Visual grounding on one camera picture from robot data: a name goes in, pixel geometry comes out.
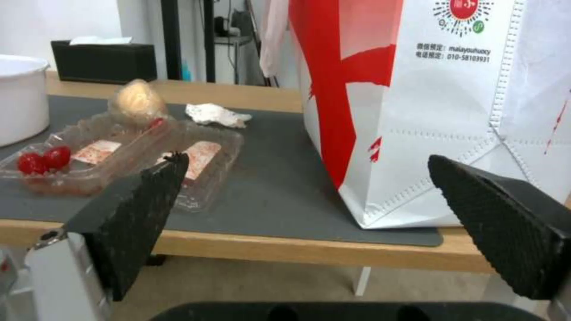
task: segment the black tissue box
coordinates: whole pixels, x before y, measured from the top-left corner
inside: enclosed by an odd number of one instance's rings
[[[76,45],[52,41],[59,79],[125,84],[133,79],[156,79],[153,45]]]

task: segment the white shopping bag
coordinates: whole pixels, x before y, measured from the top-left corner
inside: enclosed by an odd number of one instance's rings
[[[361,227],[459,223],[431,154],[569,195],[571,1],[285,3],[267,21],[289,14],[307,131]],[[263,30],[266,75],[284,30]]]

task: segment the gray table mat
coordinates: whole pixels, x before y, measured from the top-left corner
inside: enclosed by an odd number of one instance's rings
[[[104,112],[102,99],[50,97],[50,127],[24,142],[0,148],[0,159],[41,142],[65,125]],[[169,106],[177,118],[182,106]],[[174,209],[166,229],[345,242],[438,246],[435,228],[362,230],[333,187],[311,144],[300,114],[244,110],[254,116],[243,149],[220,193],[206,212]],[[89,198],[13,192],[0,182],[0,219],[65,222]]]

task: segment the black pole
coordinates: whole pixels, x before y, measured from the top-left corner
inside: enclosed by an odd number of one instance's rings
[[[163,16],[164,54],[167,60],[169,79],[181,80],[180,29],[177,0],[160,0]]]
[[[206,55],[206,81],[216,82],[213,0],[204,0],[204,51]]]

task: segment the red cherry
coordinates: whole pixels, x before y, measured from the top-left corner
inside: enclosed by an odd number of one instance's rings
[[[164,122],[164,119],[159,117],[152,120],[152,122],[148,125],[148,129],[155,129],[159,127]]]
[[[43,153],[45,164],[49,168],[57,170],[64,168],[69,164],[71,158],[71,150],[66,146],[53,147]]]
[[[47,165],[40,155],[27,153],[18,158],[18,170],[24,174],[43,174],[47,172]]]

